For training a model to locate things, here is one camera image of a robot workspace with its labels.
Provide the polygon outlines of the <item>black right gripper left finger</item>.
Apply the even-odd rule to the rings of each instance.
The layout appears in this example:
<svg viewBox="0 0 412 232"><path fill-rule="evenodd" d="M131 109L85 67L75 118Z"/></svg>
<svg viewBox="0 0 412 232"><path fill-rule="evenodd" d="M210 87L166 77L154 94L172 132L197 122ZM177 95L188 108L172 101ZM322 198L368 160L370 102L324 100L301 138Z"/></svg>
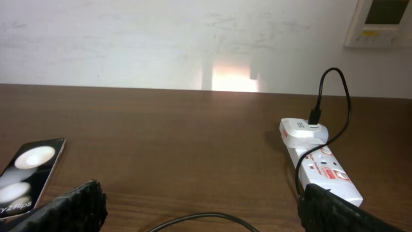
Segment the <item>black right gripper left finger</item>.
<svg viewBox="0 0 412 232"><path fill-rule="evenodd" d="M87 183L59 195L40 208L1 226L1 232L99 231L108 211L100 182Z"/></svg>

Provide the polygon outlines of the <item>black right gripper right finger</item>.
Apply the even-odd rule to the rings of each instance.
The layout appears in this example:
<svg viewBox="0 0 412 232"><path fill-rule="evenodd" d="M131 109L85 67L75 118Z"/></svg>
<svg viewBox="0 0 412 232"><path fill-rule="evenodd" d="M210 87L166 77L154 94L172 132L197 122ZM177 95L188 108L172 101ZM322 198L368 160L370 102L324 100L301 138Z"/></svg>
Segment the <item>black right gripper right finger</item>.
<svg viewBox="0 0 412 232"><path fill-rule="evenodd" d="M301 225L311 232L402 232L316 184L299 197Z"/></svg>

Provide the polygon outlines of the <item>black smartphone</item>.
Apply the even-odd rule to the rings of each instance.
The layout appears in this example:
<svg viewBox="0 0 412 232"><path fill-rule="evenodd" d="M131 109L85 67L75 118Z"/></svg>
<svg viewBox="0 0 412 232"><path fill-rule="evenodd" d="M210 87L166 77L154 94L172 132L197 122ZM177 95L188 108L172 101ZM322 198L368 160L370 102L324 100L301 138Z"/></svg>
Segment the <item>black smartphone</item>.
<svg viewBox="0 0 412 232"><path fill-rule="evenodd" d="M23 144L1 174L1 219L32 211L64 150L66 139Z"/></svg>

